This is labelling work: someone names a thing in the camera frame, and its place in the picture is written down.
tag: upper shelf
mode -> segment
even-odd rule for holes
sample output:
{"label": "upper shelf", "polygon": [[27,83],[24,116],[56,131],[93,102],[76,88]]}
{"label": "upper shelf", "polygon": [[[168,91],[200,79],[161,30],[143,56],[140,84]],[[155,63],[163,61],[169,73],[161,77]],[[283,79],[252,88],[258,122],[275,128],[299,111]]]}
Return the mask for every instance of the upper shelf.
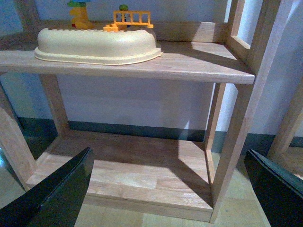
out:
{"label": "upper shelf", "polygon": [[104,66],[42,61],[34,57],[37,43],[0,51],[0,72],[68,74],[201,82],[253,84],[255,76],[222,44],[160,42],[164,54],[132,65]]}

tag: green toy piece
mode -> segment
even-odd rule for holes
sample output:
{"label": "green toy piece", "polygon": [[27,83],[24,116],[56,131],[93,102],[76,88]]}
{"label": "green toy piece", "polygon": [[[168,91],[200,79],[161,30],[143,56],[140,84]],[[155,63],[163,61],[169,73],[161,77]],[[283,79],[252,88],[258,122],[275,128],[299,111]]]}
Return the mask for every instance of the green toy piece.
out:
{"label": "green toy piece", "polygon": [[67,5],[69,7],[86,7],[86,3],[85,2],[74,2],[72,0],[69,3],[67,3]]}
{"label": "green toy piece", "polygon": [[128,5],[125,5],[125,4],[120,5],[120,6],[119,6],[119,10],[127,11],[127,10],[128,10]]}

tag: toy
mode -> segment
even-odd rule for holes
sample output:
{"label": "toy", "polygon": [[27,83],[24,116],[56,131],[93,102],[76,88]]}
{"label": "toy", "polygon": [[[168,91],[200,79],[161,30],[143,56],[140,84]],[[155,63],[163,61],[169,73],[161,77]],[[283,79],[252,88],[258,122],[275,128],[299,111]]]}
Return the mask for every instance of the toy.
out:
{"label": "toy", "polygon": [[[139,15],[139,21],[134,22],[134,14]],[[147,14],[147,22],[142,22],[142,15]],[[129,15],[130,21],[126,21],[125,16]],[[151,12],[150,11],[133,11],[133,10],[118,10],[114,11],[114,22],[110,25],[106,25],[103,27],[104,31],[107,32],[118,32],[121,30],[126,30],[127,25],[135,25],[135,26],[147,26],[148,28],[153,28],[151,24]]]}
{"label": "toy", "polygon": [[[39,47],[35,49],[36,58],[45,61],[124,65],[148,61],[163,54],[155,33],[148,29],[153,28],[149,11],[128,11],[127,5],[121,5],[120,10],[114,12],[112,25],[107,25],[103,30],[92,30],[90,28],[93,24],[88,21],[86,4],[84,0],[80,1],[73,0],[68,4],[73,7],[71,14],[76,15],[72,23],[77,29],[45,28],[40,31]],[[139,22],[134,22],[134,14],[139,15]],[[142,15],[148,15],[148,22],[142,22]],[[133,26],[124,32],[127,25],[143,25],[148,28]]]}
{"label": "toy", "polygon": [[94,25],[89,21],[86,2],[90,0],[71,0],[67,5],[73,7],[70,11],[70,15],[75,16],[71,20],[71,25],[76,29],[92,29]]}
{"label": "toy", "polygon": [[[125,5],[125,4],[120,5],[119,10],[120,11],[128,11],[128,5]],[[116,14],[116,19],[117,19],[117,21],[123,22],[122,15],[120,15],[120,14]],[[124,15],[124,21],[129,22],[129,20],[130,20],[130,15],[125,14]],[[118,27],[119,27],[119,30],[126,30],[128,27],[130,27],[130,25],[120,25]]]}

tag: dark baseboard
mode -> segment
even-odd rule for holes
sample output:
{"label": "dark baseboard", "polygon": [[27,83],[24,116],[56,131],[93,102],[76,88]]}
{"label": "dark baseboard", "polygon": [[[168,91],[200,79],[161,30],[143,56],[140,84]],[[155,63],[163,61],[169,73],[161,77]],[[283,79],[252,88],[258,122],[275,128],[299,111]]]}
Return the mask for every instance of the dark baseboard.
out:
{"label": "dark baseboard", "polygon": [[70,128],[80,131],[95,131],[121,135],[144,136],[171,140],[203,141],[204,130],[175,129],[123,124],[105,124],[69,121]]}
{"label": "dark baseboard", "polygon": [[[53,141],[54,138],[58,135],[53,120],[37,118],[19,118],[19,120],[23,127],[23,134],[26,137],[45,137],[48,138],[45,140],[46,143],[51,143],[51,141]],[[203,141],[205,135],[205,130],[188,130],[74,121],[69,121],[69,124],[70,128],[73,130],[95,131],[172,140]],[[225,137],[226,132],[216,131],[212,152],[221,153]],[[245,154],[247,150],[254,149],[258,153],[266,156],[274,138],[274,135],[249,133],[245,140],[242,153]],[[290,146],[303,147],[303,137],[294,137]]]}

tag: beige plastic container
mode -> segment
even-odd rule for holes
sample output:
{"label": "beige plastic container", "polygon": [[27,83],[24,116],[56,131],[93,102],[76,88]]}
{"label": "beige plastic container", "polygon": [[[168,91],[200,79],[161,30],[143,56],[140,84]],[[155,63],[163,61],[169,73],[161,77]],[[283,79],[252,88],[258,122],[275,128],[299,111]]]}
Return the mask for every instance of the beige plastic container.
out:
{"label": "beige plastic container", "polygon": [[105,32],[103,30],[43,29],[35,57],[100,65],[125,65],[148,61],[163,54],[151,29]]}

